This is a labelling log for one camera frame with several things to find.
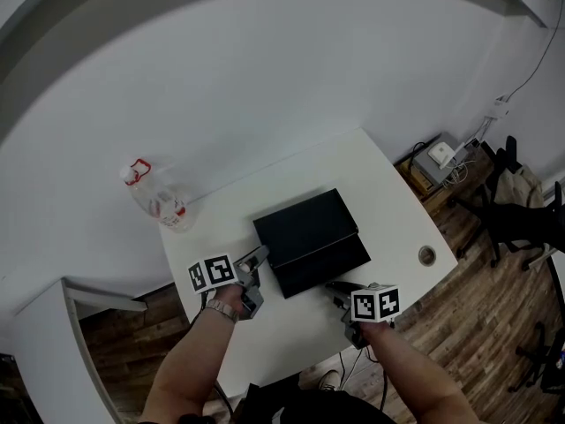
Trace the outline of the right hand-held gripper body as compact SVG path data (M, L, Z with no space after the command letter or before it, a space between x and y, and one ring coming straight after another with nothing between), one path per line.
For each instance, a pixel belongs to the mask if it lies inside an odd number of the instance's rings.
M333 292L333 303L344 311L344 335L358 350L369 345L362 336L361 322L390 322L401 313L397 285L373 283L364 290Z

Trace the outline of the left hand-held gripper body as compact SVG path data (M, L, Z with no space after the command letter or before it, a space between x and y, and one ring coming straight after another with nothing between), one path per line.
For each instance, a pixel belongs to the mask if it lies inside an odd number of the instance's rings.
M259 269L253 275L241 271L240 260L242 258L233 261L229 254L216 254L196 261L187 268L192 290L195 295L200 295L201 310L207 304L207 295L210 291L236 283L243 288L242 319L250 320L256 315L264 303L260 293Z

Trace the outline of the black drawer box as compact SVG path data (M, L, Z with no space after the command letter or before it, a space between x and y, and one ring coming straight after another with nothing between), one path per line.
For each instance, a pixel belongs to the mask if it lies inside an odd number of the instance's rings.
M334 188L253 221L271 267L280 268L358 234L358 226Z

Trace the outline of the person's left forearm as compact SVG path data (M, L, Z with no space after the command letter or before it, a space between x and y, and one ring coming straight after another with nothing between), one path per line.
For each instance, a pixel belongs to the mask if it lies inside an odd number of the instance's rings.
M158 368L139 421L181 424L202 417L234 328L225 314L204 309Z

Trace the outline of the person's right forearm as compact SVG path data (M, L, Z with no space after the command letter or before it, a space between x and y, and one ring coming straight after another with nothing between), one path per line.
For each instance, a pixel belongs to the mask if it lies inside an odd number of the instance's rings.
M448 373L386 323L363 322L363 338L418 424L479 424Z

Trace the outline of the person's left hand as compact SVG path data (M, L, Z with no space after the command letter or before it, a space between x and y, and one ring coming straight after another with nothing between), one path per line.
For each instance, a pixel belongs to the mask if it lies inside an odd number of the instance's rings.
M216 290L214 299L230 306L238 314L242 314L244 312L243 302L241 300L242 294L243 288L240 284L227 284Z

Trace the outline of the silver wristwatch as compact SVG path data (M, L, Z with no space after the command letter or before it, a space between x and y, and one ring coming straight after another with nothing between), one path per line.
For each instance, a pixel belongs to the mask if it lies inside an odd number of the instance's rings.
M231 305L220 301L219 299L211 299L205 305L205 309L211 309L219 314L222 314L226 318L230 319L234 324L239 321L239 313Z

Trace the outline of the person's right white shoe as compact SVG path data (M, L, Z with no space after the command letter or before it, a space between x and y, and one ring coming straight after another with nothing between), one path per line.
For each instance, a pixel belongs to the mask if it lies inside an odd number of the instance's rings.
M341 386L342 377L339 372L332 369L327 371L318 384L318 389L323 391L337 392Z

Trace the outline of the person's black clothing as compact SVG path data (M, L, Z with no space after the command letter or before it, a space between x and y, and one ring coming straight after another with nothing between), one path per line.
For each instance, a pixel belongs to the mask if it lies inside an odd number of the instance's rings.
M236 424L396 424L345 391L302 390L296 384L251 385Z

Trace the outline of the brown cardboard box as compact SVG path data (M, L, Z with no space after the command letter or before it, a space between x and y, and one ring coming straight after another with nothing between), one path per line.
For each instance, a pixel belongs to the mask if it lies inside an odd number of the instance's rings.
M453 190L444 185L434 185L416 166L409 168L410 159L395 164L395 169L413 191L430 216L435 216L447 206Z

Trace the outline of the grey metal box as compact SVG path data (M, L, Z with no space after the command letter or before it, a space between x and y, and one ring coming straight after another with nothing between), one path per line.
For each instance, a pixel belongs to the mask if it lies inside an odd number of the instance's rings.
M447 179L452 170L459 164L465 161L468 151L465 147L456 155L456 157L447 165L443 170L439 169L438 164L432 160L428 155L428 150L435 144L445 141L452 148L456 148L461 142L450 135L448 132L442 132L440 135L428 141L423 148L421 148L413 157L411 166L416 166L423 172L428 179L430 179L435 186L441 185Z

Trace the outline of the white router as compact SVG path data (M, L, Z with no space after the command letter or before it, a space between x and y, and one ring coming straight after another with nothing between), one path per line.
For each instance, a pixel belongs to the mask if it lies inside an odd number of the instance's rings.
M429 157L434 160L440 170L443 170L463 149L464 144L459 144L456 148L452 148L447 142L442 141L435 144L428 150Z

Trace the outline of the white cabinet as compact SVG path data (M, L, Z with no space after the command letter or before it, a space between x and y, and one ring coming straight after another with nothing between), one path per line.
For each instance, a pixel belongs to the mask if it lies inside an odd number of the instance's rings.
M13 320L19 372L44 424L123 424L87 348L78 303L101 310L147 310L143 301L82 291L60 279Z

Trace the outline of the beige cloth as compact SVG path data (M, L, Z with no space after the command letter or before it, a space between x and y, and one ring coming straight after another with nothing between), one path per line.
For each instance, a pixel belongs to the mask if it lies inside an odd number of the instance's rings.
M498 179L494 202L500 205L517 204L526 208L543 208L542 183L525 165L515 173L508 169Z

